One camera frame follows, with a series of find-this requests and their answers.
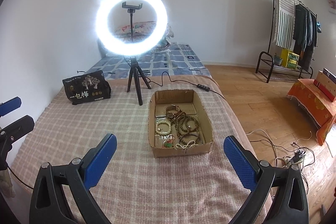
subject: orange cloth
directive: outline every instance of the orange cloth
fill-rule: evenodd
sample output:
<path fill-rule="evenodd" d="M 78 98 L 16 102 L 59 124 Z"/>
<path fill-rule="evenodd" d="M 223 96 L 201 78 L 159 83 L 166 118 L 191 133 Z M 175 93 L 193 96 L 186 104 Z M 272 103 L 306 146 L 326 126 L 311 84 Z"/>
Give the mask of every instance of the orange cloth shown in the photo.
<path fill-rule="evenodd" d="M 320 129 L 317 143 L 323 145 L 336 120 L 336 101 L 330 99 L 314 85 L 314 79 L 298 79 L 287 96 L 294 96 L 308 110 Z"/>

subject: metal rack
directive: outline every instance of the metal rack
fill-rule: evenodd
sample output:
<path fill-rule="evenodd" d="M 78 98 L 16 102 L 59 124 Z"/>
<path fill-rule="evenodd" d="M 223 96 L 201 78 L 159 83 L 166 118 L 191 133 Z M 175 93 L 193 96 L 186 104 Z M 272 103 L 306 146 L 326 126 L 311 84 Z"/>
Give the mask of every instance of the metal rack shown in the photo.
<path fill-rule="evenodd" d="M 306 5 L 304 5 L 300 0 L 297 0 L 301 5 L 303 5 L 305 8 L 307 8 L 309 11 L 311 11 Z M 273 27 L 274 27 L 274 11 L 275 11 L 275 0 L 273 0 L 273 15 L 272 15 L 272 27 L 271 27 L 271 34 L 270 34 L 270 38 L 269 38 L 269 43 L 268 43 L 268 50 L 267 52 L 262 51 L 259 55 L 259 59 L 258 59 L 258 64 L 257 64 L 257 68 L 255 70 L 255 73 L 260 73 L 262 76 L 264 76 L 267 80 L 266 83 L 268 83 L 270 81 L 270 79 L 278 79 L 278 80 L 285 80 L 285 81 L 296 81 L 297 78 L 303 78 L 302 74 L 306 74 L 306 75 L 310 75 L 310 79 L 313 76 L 313 69 L 312 67 L 310 67 L 311 72 L 308 72 L 306 70 L 304 70 L 301 66 L 298 66 L 296 69 L 290 69 L 290 68 L 286 68 L 284 66 L 279 66 L 276 65 L 274 63 L 274 58 L 273 56 L 269 53 L 269 49 L 271 46 L 271 42 L 272 42 L 272 33 L 273 33 Z M 266 54 L 268 57 L 271 58 L 271 60 L 268 59 L 264 59 L 262 58 L 262 56 Z M 264 62 L 265 64 L 267 64 L 268 66 L 270 66 L 270 70 L 269 71 L 263 71 L 263 70 L 259 70 L 259 65 L 260 65 L 260 61 Z M 288 70 L 288 71 L 292 71 L 294 73 L 299 73 L 299 75 L 293 75 L 293 74 L 288 74 L 288 73 L 281 73 L 281 72 L 273 72 L 274 68 L 279 68 L 279 69 L 283 69 L 283 70 Z M 295 77 L 294 78 L 280 78 L 280 77 L 271 77 L 273 73 L 276 73 L 277 75 L 287 75 L 287 76 L 292 76 Z"/>

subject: black snack bag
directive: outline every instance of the black snack bag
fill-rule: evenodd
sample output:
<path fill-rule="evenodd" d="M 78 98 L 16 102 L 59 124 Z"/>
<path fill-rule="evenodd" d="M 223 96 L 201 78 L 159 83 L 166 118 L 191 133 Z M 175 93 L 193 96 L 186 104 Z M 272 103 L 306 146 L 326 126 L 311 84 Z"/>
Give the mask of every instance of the black snack bag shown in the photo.
<path fill-rule="evenodd" d="M 65 94 L 73 105 L 111 97 L 111 87 L 102 70 L 64 79 L 63 85 Z"/>

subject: white bead bracelet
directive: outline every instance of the white bead bracelet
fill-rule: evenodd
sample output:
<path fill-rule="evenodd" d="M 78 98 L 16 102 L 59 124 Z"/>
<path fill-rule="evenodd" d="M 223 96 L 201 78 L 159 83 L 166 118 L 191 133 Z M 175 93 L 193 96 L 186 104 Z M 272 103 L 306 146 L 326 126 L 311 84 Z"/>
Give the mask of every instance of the white bead bracelet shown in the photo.
<path fill-rule="evenodd" d="M 169 129 L 168 131 L 162 131 L 160 128 L 159 128 L 159 124 L 166 124 L 168 125 Z M 169 135 L 171 133 L 171 124 L 170 122 L 167 122 L 167 121 L 158 121 L 155 123 L 155 132 L 156 134 L 159 134 L 159 135 Z"/>
<path fill-rule="evenodd" d="M 175 145 L 176 148 L 181 148 L 181 149 L 188 149 L 190 147 L 195 147 L 195 146 L 198 146 L 195 140 L 189 141 L 186 145 L 180 145 L 179 143 Z"/>

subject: striped towel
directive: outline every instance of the striped towel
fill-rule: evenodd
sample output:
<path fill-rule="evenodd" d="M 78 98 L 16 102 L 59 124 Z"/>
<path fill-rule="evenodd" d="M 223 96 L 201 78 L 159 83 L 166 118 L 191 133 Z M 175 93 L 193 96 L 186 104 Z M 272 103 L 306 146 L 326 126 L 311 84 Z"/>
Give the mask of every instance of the striped towel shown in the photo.
<path fill-rule="evenodd" d="M 274 28 L 272 41 L 282 48 L 290 49 L 295 24 L 295 0 L 274 0 Z"/>

